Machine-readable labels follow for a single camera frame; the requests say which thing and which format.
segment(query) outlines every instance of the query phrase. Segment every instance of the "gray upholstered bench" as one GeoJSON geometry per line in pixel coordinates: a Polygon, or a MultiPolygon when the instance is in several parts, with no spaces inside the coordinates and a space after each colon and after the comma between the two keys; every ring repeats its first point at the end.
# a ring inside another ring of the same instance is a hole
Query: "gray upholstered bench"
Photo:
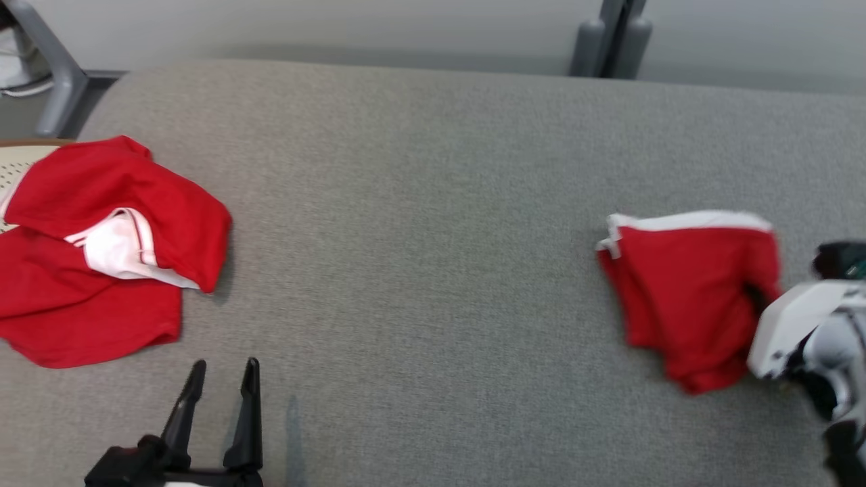
{"type": "Polygon", "coordinates": [[[194,464],[262,363],[266,485],[829,485],[801,394],[692,398],[627,348],[593,245],[614,211],[755,211],[785,285],[866,234],[866,101],[279,62],[128,75],[83,139],[125,133],[221,199],[222,286],[184,335],[41,369],[0,349],[0,485],[73,486],[159,432],[210,365],[194,464]]]}

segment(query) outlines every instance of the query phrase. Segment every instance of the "chair leg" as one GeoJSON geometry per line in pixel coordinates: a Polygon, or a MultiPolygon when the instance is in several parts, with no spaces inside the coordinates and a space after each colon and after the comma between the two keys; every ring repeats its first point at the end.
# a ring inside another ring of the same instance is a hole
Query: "chair leg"
{"type": "Polygon", "coordinates": [[[55,85],[48,96],[48,103],[45,105],[42,117],[36,125],[36,135],[58,137],[84,95],[87,76],[54,32],[48,28],[33,5],[26,0],[2,1],[51,67],[55,85]]]}

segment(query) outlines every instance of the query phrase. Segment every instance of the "gray floor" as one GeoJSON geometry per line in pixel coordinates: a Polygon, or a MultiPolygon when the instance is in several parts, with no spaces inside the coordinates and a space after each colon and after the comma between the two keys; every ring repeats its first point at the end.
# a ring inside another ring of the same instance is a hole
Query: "gray floor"
{"type": "MultiPolygon", "coordinates": [[[[74,139],[96,103],[113,81],[99,79],[87,87],[84,98],[69,121],[61,137],[74,139]]],[[[36,136],[36,122],[42,114],[48,93],[30,98],[0,98],[0,140],[26,139],[36,136]]]]}
{"type": "Polygon", "coordinates": [[[31,98],[0,98],[0,140],[34,136],[48,94],[31,98]]]}

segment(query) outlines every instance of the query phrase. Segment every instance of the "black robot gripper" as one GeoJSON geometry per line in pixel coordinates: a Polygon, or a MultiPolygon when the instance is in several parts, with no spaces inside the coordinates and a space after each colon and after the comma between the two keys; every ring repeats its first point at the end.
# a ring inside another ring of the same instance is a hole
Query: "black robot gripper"
{"type": "Polygon", "coordinates": [[[241,412],[222,469],[191,469],[192,416],[202,397],[207,364],[197,361],[159,437],[145,435],[133,448],[112,446],[84,479],[87,487],[159,487],[169,482],[204,487],[262,487],[262,396],[259,361],[250,357],[241,383],[241,412]]]}

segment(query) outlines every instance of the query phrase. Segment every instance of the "red cloth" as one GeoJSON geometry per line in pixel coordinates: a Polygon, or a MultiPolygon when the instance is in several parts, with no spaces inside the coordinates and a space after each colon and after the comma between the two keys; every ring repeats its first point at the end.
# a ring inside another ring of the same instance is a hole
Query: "red cloth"
{"type": "Polygon", "coordinates": [[[760,303],[781,295],[772,228],[747,213],[697,211],[639,220],[611,215],[598,257],[623,305],[626,340],[658,350],[692,394],[747,372],[760,303]]]}
{"type": "Polygon", "coordinates": [[[139,241],[158,266],[211,292],[231,224],[222,204],[127,137],[56,150],[7,204],[6,221],[21,226],[0,235],[0,338],[44,367],[113,360],[180,333],[180,288],[90,269],[71,235],[132,208],[146,215],[139,241]]]}

